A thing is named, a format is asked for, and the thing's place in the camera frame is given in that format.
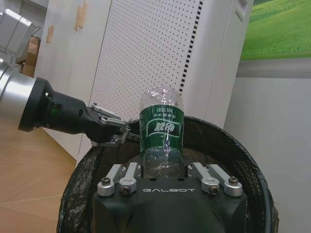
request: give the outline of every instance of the trash can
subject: trash can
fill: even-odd
[[[139,121],[129,123],[139,134]],[[183,157],[202,165],[217,163],[243,185],[248,198],[247,233],[277,233],[278,212],[268,184],[248,151],[234,137],[208,122],[185,117]],[[74,170],[63,193],[57,223],[58,233],[91,233],[92,196],[97,183],[112,165],[127,164],[139,156],[139,142],[116,148],[93,147]]]

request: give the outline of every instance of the silver metal cylinder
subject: silver metal cylinder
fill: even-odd
[[[0,121],[18,129],[35,79],[0,60]]]

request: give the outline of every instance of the green landscape picture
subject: green landscape picture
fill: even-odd
[[[255,0],[242,60],[311,57],[311,0]]]

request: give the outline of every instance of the green bottle label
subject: green bottle label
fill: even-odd
[[[153,105],[140,113],[140,150],[171,147],[182,151],[184,112],[170,105]]]

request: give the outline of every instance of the white pegboard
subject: white pegboard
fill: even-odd
[[[140,97],[148,88],[182,90],[200,5],[200,0],[112,0],[91,102],[129,120],[139,117]],[[79,157],[89,148],[84,136]]]

